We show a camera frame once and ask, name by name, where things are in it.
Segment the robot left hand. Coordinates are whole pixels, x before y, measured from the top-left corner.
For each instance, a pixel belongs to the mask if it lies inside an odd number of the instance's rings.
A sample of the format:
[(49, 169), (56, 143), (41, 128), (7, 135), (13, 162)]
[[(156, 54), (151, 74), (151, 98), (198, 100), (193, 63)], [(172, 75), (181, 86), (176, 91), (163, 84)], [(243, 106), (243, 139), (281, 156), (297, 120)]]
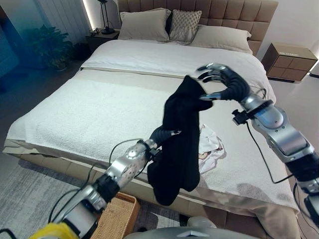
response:
[(150, 136), (150, 139), (153, 140), (158, 147), (160, 147), (170, 137), (178, 135), (180, 133), (181, 133), (181, 130), (166, 130), (161, 125), (160, 127), (158, 127), (157, 129), (153, 131), (153, 133)]

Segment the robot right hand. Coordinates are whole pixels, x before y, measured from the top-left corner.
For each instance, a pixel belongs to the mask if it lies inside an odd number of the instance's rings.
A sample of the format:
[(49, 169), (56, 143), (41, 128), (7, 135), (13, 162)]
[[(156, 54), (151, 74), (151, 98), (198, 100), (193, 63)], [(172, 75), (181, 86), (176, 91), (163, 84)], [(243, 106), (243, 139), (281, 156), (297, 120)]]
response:
[(196, 69), (198, 72), (204, 71), (197, 78), (203, 83), (220, 81), (226, 89), (200, 96), (203, 101), (214, 100), (235, 100), (241, 102), (250, 95), (251, 89), (248, 83), (230, 67), (218, 63), (210, 63)]

